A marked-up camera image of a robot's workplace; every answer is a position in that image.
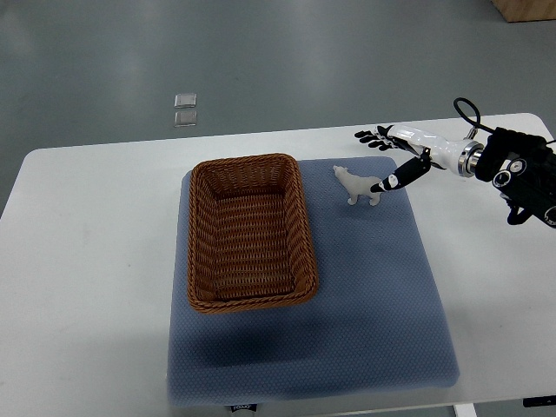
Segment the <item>wicker basket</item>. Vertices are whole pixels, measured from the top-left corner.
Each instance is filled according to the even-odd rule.
[[[188,299],[202,313],[283,307],[318,287],[297,161],[206,161],[189,186]]]

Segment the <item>polar bear figurine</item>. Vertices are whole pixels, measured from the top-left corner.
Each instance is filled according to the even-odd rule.
[[[347,204],[353,206],[357,203],[359,195],[366,195],[371,197],[371,201],[368,202],[371,206],[376,206],[381,201],[381,193],[371,193],[371,187],[378,184],[381,179],[376,176],[357,176],[350,174],[347,168],[333,167],[334,174],[336,178],[340,180],[341,185],[349,193],[349,198],[347,199]]]

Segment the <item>robotic hand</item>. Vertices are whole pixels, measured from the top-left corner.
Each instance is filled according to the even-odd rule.
[[[469,119],[458,103],[467,103],[477,121]],[[377,126],[355,134],[370,148],[404,149],[416,155],[371,188],[373,193],[401,189],[425,175],[433,166],[456,175],[492,182],[510,207],[509,224],[524,223],[531,215],[556,228],[556,156],[545,138],[480,124],[477,108],[465,98],[456,98],[454,107],[472,124],[469,134],[459,141],[448,141],[424,130],[395,124]],[[491,133],[486,147],[473,140],[478,129]]]

